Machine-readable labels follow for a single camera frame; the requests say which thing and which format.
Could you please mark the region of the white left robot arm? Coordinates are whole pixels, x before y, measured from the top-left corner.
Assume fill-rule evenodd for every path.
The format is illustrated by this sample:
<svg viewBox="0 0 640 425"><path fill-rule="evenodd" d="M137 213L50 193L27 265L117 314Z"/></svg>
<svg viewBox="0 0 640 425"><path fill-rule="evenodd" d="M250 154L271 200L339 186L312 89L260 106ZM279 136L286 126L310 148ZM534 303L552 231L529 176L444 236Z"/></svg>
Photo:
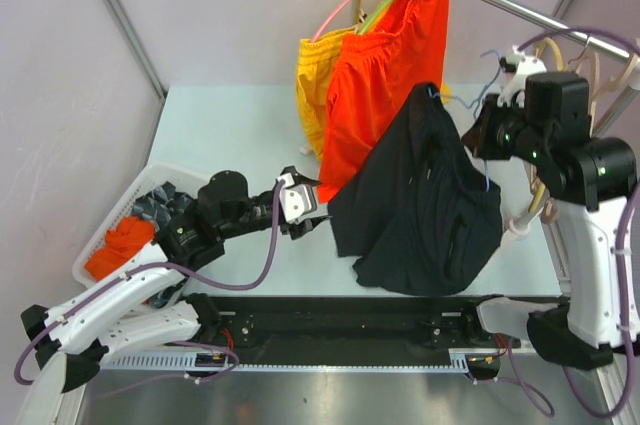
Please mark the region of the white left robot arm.
<svg viewBox="0 0 640 425"><path fill-rule="evenodd" d="M184 212L125 264L61 305L33 305L22 312L30 342L14 366L15 381L33 385L22 374L30 355L40 367L57 354L65 357L61 390L68 392L122 355L164 344L187 346L192 338L202 345L214 342L221 321L215 304L204 294L138 316L132 312L157 293L188 279L226 291L260 286L271 271L279 236L297 240L324 222L316 213L320 184L288 166L271 189L252 196L243 174L225 170L213 175ZM224 255L228 240L264 230L270 233L269 248L253 281L228 284L201 274L203 267Z"/></svg>

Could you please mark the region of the dark navy shorts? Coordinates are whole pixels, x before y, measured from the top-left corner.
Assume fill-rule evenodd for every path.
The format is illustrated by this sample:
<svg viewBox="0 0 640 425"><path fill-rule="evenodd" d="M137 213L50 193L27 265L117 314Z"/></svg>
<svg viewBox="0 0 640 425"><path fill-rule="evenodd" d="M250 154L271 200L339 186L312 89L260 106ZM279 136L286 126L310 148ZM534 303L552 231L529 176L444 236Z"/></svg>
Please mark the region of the dark navy shorts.
<svg viewBox="0 0 640 425"><path fill-rule="evenodd" d="M463 292L502 238L501 189L472 164L432 83L413 87L328 213L357 283L405 295Z"/></svg>

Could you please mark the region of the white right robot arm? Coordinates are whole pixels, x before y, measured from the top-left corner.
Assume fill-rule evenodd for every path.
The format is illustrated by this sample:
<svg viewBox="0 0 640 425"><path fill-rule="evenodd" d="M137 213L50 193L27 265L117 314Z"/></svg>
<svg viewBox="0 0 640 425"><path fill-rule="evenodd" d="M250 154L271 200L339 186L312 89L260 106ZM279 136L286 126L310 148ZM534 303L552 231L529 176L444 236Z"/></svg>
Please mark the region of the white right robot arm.
<svg viewBox="0 0 640 425"><path fill-rule="evenodd" d="M517 157L536 169L554 199L564 238L570 295L557 304L497 297L463 318L461 333L484 346L497 333L527 340L547 362L580 370L612 363L623 335L639 335L629 285L617 268L626 259L628 205L637 183L632 148L591 136L589 83L572 72L526 78L515 99L486 96L463 144L483 160Z"/></svg>

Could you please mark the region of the blue wire hanger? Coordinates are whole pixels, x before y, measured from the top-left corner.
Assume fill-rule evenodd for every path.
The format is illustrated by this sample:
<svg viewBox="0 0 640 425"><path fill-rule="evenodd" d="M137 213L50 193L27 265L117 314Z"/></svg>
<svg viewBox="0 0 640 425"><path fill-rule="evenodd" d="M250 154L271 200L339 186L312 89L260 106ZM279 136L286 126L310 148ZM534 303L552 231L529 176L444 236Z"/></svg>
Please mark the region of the blue wire hanger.
<svg viewBox="0 0 640 425"><path fill-rule="evenodd" d="M469 110L472 112L472 116L474 119L477 119L479 117L480 114L480 108L481 105L483 103L483 99L485 97L485 95L487 94L487 92L489 91L489 89L491 88L492 85L494 85L500 74L501 74L501 66L499 65L500 60L503 58L503 55L501 52L499 52L496 49L490 49L487 50L485 52L483 52L480 57L484 58L488 55L494 55L497 58L497 68L496 71L493 75L493 77L487 82L485 83L482 88L480 89L479 93L477 94L477 96L471 101L471 102L466 102L464 99L462 99L460 96L457 95L452 95L451 93L445 93L444 92L444 88L442 88L439 91L435 91L434 88L430 88L428 90L428 95L430 98L432 99L439 99L441 101L442 104L445 104L447 102L450 101L454 101L454 102L458 102L460 105L462 105L466 110Z"/></svg>

